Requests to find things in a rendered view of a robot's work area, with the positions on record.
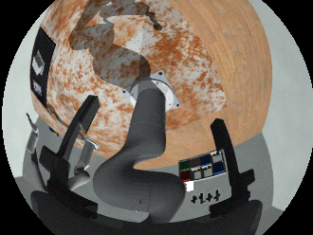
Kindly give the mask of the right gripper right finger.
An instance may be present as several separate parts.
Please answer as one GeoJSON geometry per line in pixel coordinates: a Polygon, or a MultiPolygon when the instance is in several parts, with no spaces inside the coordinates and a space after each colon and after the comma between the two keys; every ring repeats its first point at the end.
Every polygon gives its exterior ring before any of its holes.
{"type": "Polygon", "coordinates": [[[248,186],[255,182],[255,174],[253,174],[253,170],[244,173],[238,171],[236,155],[234,155],[228,128],[226,128],[225,121],[222,118],[214,119],[211,124],[211,132],[217,152],[225,152],[231,186],[230,198],[210,205],[210,218],[216,218],[221,214],[225,216],[225,214],[232,212],[249,200],[248,186]]]}

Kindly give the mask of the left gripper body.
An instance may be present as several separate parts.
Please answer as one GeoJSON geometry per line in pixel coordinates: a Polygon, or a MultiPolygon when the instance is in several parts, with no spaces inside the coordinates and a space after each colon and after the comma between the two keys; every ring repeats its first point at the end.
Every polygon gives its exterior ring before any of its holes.
{"type": "MultiPolygon", "coordinates": [[[[37,126],[35,126],[34,122],[33,122],[33,124],[31,124],[31,129],[33,129],[33,132],[34,132],[35,134],[37,134],[38,128],[37,128],[37,126]]],[[[38,135],[39,135],[39,130],[38,130],[37,136],[38,136],[38,135]]]]}

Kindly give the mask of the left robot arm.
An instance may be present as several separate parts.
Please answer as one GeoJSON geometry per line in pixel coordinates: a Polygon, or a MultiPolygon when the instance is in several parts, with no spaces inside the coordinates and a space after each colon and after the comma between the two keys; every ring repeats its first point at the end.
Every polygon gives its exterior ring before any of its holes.
{"type": "MultiPolygon", "coordinates": [[[[73,170],[73,174],[75,174],[75,177],[68,179],[67,186],[69,190],[74,190],[76,187],[84,185],[84,183],[87,183],[89,181],[89,174],[85,170],[87,170],[87,167],[89,167],[89,163],[91,163],[93,151],[96,151],[96,149],[99,148],[99,145],[93,143],[92,140],[87,140],[88,139],[82,140],[84,141],[84,145],[80,156],[80,162],[76,164],[75,170],[73,170]]],[[[35,179],[37,179],[39,190],[48,193],[45,181],[43,181],[43,177],[41,174],[41,168],[39,168],[38,164],[37,149],[35,149],[37,141],[37,134],[31,132],[30,140],[27,146],[28,151],[30,151],[30,156],[31,158],[33,158],[31,159],[31,167],[33,167],[34,177],[35,179]]]]}

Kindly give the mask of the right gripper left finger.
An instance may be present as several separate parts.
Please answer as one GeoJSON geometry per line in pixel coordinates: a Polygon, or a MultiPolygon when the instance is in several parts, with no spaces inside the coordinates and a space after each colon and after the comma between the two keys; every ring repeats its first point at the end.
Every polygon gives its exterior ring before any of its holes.
{"type": "Polygon", "coordinates": [[[78,109],[71,124],[69,124],[67,132],[64,134],[60,151],[56,154],[47,148],[46,145],[43,145],[41,156],[39,156],[39,163],[50,173],[50,178],[46,181],[48,194],[56,198],[62,205],[73,210],[73,212],[88,218],[88,220],[89,217],[96,220],[99,205],[68,189],[68,176],[69,170],[71,170],[71,163],[68,160],[78,133],[81,130],[82,133],[87,134],[89,125],[91,125],[99,109],[99,96],[88,95],[80,109],[78,109]]]}

